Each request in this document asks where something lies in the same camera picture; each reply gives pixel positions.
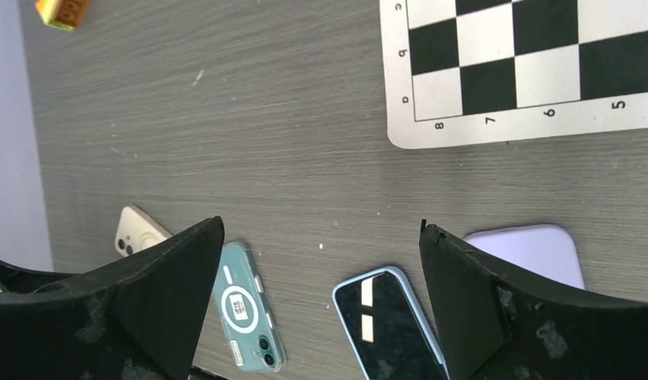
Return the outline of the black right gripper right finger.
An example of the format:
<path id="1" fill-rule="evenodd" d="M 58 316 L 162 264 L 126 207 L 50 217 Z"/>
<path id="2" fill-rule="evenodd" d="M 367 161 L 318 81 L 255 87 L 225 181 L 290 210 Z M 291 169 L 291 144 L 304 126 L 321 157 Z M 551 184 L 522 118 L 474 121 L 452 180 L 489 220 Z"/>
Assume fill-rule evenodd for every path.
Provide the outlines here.
<path id="1" fill-rule="evenodd" d="M 452 379 L 648 379 L 648 302 L 571 287 L 421 225 Z"/>

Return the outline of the teal phone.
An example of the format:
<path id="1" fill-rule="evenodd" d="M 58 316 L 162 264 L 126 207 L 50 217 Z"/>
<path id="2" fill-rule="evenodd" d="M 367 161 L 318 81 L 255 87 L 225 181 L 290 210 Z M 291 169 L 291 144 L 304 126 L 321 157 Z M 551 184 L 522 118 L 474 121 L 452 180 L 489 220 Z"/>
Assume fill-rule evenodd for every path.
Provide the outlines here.
<path id="1" fill-rule="evenodd" d="M 212 297 L 236 367 L 279 371 L 287 356 L 249 245 L 232 241 L 223 246 Z"/>

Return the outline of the cream cased phone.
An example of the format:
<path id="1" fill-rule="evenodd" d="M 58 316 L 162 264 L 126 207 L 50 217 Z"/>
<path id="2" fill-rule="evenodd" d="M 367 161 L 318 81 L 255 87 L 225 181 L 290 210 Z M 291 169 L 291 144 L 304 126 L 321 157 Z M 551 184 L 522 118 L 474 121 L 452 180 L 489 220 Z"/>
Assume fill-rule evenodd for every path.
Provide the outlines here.
<path id="1" fill-rule="evenodd" d="M 146 212 L 134 205 L 121 210 L 116 236 L 113 240 L 116 251 L 123 257 L 157 245 L 172 234 Z"/>

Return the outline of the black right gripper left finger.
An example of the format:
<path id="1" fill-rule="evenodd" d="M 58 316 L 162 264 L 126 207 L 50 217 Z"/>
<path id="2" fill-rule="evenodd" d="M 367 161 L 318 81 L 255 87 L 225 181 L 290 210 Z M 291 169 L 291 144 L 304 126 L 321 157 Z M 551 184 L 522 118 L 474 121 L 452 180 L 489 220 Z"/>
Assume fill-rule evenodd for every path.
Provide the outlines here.
<path id="1" fill-rule="evenodd" d="M 0 260 L 0 379 L 186 379 L 224 238 L 214 217 L 85 273 Z"/>

